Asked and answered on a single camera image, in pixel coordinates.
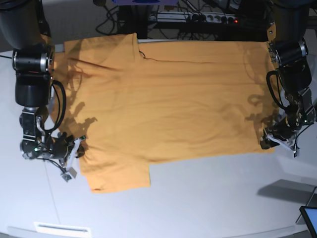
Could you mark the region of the black robot arm, image left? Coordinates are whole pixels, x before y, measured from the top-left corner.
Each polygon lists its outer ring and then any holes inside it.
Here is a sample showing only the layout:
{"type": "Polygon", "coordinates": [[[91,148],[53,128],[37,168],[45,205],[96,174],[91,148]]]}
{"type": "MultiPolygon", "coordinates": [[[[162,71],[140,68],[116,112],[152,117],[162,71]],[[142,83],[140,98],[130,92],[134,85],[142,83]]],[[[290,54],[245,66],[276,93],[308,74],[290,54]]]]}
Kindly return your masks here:
{"type": "Polygon", "coordinates": [[[81,142],[63,133],[53,138],[66,113],[66,92],[61,82],[53,79],[55,47],[40,0],[2,0],[0,29],[13,47],[12,67],[15,70],[15,101],[23,106],[20,125],[23,129],[22,155],[26,159],[59,162],[61,166],[74,157],[84,155],[81,142]],[[62,103],[53,128],[46,129],[51,89],[59,87],[62,103]]]}

